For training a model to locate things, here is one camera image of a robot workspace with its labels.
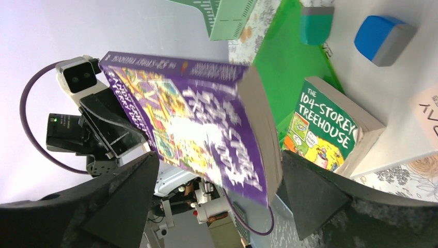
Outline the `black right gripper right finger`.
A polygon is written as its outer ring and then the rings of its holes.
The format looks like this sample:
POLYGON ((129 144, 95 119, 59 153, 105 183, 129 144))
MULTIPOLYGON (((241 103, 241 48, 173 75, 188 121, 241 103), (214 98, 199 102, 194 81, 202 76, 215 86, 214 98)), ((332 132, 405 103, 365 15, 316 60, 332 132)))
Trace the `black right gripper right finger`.
POLYGON ((282 152, 298 237, 311 247, 437 247, 437 203, 382 192, 282 152))

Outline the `purple 52-storey treehouse book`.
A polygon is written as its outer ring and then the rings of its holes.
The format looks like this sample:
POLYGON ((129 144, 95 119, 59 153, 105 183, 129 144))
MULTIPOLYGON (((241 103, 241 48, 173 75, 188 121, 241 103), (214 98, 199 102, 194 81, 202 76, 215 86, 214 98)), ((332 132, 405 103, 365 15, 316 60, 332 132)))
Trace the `purple 52-storey treehouse book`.
POLYGON ((163 162, 271 203, 282 179, 281 155, 255 66, 110 51, 99 67, 163 162))

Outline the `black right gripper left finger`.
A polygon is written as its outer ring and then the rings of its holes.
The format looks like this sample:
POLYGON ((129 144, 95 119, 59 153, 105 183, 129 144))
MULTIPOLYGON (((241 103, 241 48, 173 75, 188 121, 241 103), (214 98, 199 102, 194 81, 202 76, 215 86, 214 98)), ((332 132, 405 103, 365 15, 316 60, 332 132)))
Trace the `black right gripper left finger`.
POLYGON ((1 205, 1 247, 139 247, 159 172, 146 153, 40 200, 1 205))

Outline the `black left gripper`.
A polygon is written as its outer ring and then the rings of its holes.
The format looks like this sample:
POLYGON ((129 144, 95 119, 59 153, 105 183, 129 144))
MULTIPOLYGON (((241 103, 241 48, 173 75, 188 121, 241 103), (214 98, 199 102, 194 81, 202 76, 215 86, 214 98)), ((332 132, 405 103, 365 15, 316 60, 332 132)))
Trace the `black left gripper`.
POLYGON ((79 104, 83 116, 49 114, 45 143, 49 151, 85 156, 91 176, 113 170, 108 152, 122 158, 148 142, 148 135, 129 121, 111 89, 87 95, 79 104))

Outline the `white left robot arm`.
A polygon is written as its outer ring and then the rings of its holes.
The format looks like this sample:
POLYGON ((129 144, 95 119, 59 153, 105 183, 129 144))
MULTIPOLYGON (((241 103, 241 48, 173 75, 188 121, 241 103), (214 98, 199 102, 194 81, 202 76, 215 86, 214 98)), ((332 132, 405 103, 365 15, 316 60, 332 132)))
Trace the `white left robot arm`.
MULTIPOLYGON (((151 136, 131 124, 110 89, 79 101, 79 115, 51 113, 46 147, 86 158, 85 174, 98 177, 118 169, 136 148, 148 151, 151 136)), ((173 217, 196 207, 223 203, 216 187, 186 171, 160 164, 141 247, 163 247, 173 217)))

